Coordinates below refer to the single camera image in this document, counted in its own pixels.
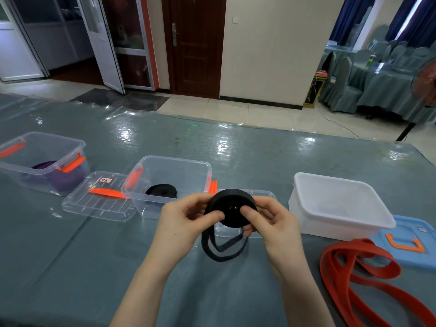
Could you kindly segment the person's left hand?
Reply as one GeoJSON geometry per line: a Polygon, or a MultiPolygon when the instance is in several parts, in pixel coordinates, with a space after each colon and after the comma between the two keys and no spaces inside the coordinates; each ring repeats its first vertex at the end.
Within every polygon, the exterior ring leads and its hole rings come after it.
{"type": "Polygon", "coordinates": [[[213,196],[194,193],[164,205],[147,257],[165,260],[184,258],[196,240],[191,240],[191,211],[204,210],[213,196]]]}

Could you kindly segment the white framed glass door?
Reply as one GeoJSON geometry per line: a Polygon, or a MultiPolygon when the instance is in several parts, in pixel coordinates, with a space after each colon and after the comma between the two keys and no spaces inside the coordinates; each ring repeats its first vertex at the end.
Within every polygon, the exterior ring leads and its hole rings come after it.
{"type": "Polygon", "coordinates": [[[104,85],[125,94],[102,0],[77,0],[77,2],[104,85]]]}

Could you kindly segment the brown wooden door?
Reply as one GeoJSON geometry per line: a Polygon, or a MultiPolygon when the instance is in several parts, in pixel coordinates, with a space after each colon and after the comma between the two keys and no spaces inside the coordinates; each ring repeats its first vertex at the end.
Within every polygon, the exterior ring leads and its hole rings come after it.
{"type": "Polygon", "coordinates": [[[226,0],[161,0],[170,90],[218,99],[226,0]],[[176,23],[177,46],[171,23],[176,23]]]}

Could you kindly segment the blue curtain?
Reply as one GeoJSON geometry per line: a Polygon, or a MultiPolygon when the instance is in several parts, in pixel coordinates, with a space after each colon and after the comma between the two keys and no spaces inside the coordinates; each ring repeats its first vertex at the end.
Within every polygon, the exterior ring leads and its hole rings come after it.
{"type": "Polygon", "coordinates": [[[375,0],[345,0],[329,40],[337,45],[345,45],[352,28],[359,24],[370,6],[375,0]]]}
{"type": "Polygon", "coordinates": [[[436,41],[436,0],[403,0],[385,39],[407,41],[408,47],[431,47],[436,41]]]}

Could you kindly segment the standing fan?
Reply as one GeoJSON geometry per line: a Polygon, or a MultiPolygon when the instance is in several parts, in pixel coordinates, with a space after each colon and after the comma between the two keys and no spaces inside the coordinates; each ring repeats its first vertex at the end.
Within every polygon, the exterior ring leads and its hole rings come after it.
{"type": "Polygon", "coordinates": [[[419,102],[419,109],[396,142],[403,141],[417,124],[432,121],[436,117],[436,56],[416,71],[410,87],[413,98],[419,102]]]}

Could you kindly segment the white plastic storage box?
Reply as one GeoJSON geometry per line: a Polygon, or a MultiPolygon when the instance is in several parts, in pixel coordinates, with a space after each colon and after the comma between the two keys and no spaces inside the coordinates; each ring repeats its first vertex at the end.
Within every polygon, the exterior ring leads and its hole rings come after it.
{"type": "Polygon", "coordinates": [[[288,206],[304,235],[351,241],[396,227],[373,187],[361,181],[298,172],[288,206]]]}

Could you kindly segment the black resistance band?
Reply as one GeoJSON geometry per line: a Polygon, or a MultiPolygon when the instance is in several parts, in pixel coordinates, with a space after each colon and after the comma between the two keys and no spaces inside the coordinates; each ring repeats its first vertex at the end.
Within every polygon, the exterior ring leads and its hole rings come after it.
{"type": "Polygon", "coordinates": [[[214,211],[223,212],[225,218],[221,221],[223,225],[229,228],[239,228],[241,233],[222,245],[217,245],[215,241],[215,225],[210,226],[201,234],[201,246],[205,254],[216,262],[226,262],[238,257],[245,249],[248,238],[243,234],[244,226],[249,224],[249,221],[241,214],[241,207],[248,206],[257,211],[254,198],[247,192],[239,189],[226,189],[217,192],[208,202],[205,213],[208,214],[214,211]],[[211,243],[215,250],[222,253],[234,246],[238,242],[243,241],[241,248],[234,254],[227,256],[216,255],[209,247],[211,243]]]}
{"type": "Polygon", "coordinates": [[[164,198],[177,198],[177,190],[173,185],[170,185],[168,183],[161,183],[149,187],[146,190],[145,195],[164,198]]]}

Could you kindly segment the teal tablecloth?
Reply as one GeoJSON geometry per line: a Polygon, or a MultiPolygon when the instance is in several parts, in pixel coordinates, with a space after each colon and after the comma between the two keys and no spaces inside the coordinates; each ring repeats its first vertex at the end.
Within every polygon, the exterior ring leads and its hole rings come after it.
{"type": "MultiPolygon", "coordinates": [[[[128,174],[147,155],[208,162],[219,188],[269,191],[285,207],[297,172],[363,181],[392,214],[436,229],[436,166],[410,144],[0,93],[0,144],[30,131],[83,140],[92,171],[128,174]]],[[[107,327],[145,258],[156,220],[88,218],[62,201],[0,172],[0,327],[107,327]]],[[[286,327],[262,240],[226,263],[197,240],[170,275],[156,326],[286,327]]]]}

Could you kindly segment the clear plastic lid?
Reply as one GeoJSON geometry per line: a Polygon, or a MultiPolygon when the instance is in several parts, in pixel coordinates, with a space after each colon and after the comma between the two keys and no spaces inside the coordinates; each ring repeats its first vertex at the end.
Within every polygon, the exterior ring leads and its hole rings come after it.
{"type": "MultiPolygon", "coordinates": [[[[269,191],[260,191],[260,190],[248,190],[248,189],[242,189],[242,191],[247,192],[252,197],[271,197],[273,199],[276,199],[275,194],[269,191]]],[[[217,223],[215,224],[215,236],[220,238],[234,238],[240,234],[243,233],[243,230],[241,228],[231,228],[224,224],[217,223]]]]}

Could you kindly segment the table with grey cloth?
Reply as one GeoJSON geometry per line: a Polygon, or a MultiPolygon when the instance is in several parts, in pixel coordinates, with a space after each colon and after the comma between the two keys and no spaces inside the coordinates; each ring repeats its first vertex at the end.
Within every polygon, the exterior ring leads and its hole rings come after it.
{"type": "Polygon", "coordinates": [[[380,63],[362,68],[353,65],[349,86],[362,91],[357,106],[378,108],[393,113],[407,122],[436,122],[436,108],[426,108],[411,92],[415,71],[395,69],[380,63]]]}

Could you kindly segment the clear storage box orange latches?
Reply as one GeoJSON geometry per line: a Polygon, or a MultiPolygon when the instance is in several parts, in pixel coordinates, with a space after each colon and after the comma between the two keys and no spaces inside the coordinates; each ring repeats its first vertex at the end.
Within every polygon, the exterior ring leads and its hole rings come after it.
{"type": "Polygon", "coordinates": [[[135,165],[121,188],[143,218],[159,219],[162,207],[192,193],[217,192],[212,168],[207,162],[163,156],[145,156],[135,165]],[[156,184],[168,183],[177,190],[177,198],[145,195],[156,184]]]}
{"type": "Polygon", "coordinates": [[[60,196],[50,192],[47,187],[38,188],[24,184],[21,176],[41,175],[53,169],[68,173],[82,166],[87,177],[91,170],[84,153],[85,146],[85,142],[79,139],[37,131],[28,132],[0,145],[0,171],[21,187],[60,196]]]}

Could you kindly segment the purple rolled resistance band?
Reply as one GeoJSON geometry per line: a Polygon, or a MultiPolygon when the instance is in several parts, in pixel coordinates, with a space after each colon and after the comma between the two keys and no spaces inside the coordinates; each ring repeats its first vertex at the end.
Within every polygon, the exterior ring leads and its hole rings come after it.
{"type": "Polygon", "coordinates": [[[85,173],[83,167],[78,166],[68,173],[59,169],[53,169],[51,172],[41,175],[22,174],[21,179],[26,185],[38,188],[47,187],[50,189],[50,192],[66,196],[85,179],[85,173]]]}

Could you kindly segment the red framed glass door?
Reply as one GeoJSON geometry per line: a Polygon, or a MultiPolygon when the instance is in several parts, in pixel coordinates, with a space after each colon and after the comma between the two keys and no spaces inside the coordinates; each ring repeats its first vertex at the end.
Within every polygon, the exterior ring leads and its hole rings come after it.
{"type": "Polygon", "coordinates": [[[156,91],[157,65],[146,0],[101,0],[123,84],[156,91]]]}

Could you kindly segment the gold stand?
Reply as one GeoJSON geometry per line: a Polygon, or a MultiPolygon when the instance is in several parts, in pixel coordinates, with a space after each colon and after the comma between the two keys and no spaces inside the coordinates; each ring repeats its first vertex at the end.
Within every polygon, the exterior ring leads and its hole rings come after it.
{"type": "Polygon", "coordinates": [[[303,108],[315,108],[315,104],[327,80],[327,71],[320,70],[315,73],[315,75],[313,76],[313,80],[310,84],[306,99],[302,105],[303,108]]]}

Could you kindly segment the person's left forearm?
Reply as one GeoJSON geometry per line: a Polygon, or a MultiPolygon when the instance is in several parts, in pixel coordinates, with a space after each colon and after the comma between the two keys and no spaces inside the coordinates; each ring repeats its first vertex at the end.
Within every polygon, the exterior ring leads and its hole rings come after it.
{"type": "Polygon", "coordinates": [[[164,287],[178,260],[146,257],[109,327],[155,327],[164,287]]]}

